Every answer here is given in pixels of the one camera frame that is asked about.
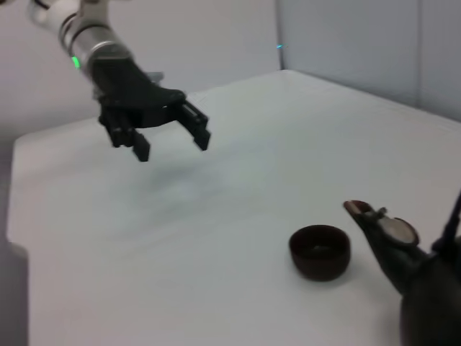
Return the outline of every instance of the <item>green indicator light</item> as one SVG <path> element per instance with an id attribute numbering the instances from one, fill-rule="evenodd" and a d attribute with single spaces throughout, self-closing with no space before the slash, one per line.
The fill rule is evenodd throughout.
<path id="1" fill-rule="evenodd" d="M 75 68 L 80 68 L 80 61 L 78 60 L 76 56 L 72 57 L 72 61 L 73 61 Z"/>

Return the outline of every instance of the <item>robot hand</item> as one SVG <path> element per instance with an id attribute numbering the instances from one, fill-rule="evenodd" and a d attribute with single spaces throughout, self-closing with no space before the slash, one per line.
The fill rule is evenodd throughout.
<path id="1" fill-rule="evenodd" d="M 0 0 L 7 4 L 13 0 Z M 102 111 L 99 122 L 112 145 L 127 146 L 148 161 L 150 144 L 136 128 L 178 121 L 207 150 L 208 118 L 179 90 L 163 89 L 135 64 L 133 55 L 113 32 L 109 0 L 31 0 L 32 21 L 58 36 L 76 68 L 93 83 Z"/>

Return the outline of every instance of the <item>gray floor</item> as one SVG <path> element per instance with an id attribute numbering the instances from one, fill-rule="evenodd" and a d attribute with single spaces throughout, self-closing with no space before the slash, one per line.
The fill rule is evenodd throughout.
<path id="1" fill-rule="evenodd" d="M 12 144 L 0 143 L 0 345 L 27 345 L 27 260 L 6 242 Z"/>

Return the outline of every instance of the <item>black teapot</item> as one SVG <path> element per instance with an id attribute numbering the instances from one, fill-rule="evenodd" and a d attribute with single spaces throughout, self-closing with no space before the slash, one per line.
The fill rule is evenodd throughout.
<path id="1" fill-rule="evenodd" d="M 461 241 L 456 239 L 461 196 L 431 254 L 416 230 L 361 201 L 344 207 L 363 230 L 382 271 L 402 294 L 403 346 L 461 346 Z"/>

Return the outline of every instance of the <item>white wall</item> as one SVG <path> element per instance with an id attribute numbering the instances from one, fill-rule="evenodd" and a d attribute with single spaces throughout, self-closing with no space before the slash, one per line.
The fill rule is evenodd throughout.
<path id="1" fill-rule="evenodd" d="M 418 0 L 280 1 L 286 68 L 415 105 Z"/>
<path id="2" fill-rule="evenodd" d="M 461 2 L 422 2 L 421 105 L 461 120 Z"/>
<path id="3" fill-rule="evenodd" d="M 26 0 L 0 10 L 0 139 L 98 115 L 91 85 Z M 113 1 L 112 26 L 145 71 L 188 92 L 275 71 L 272 0 Z"/>

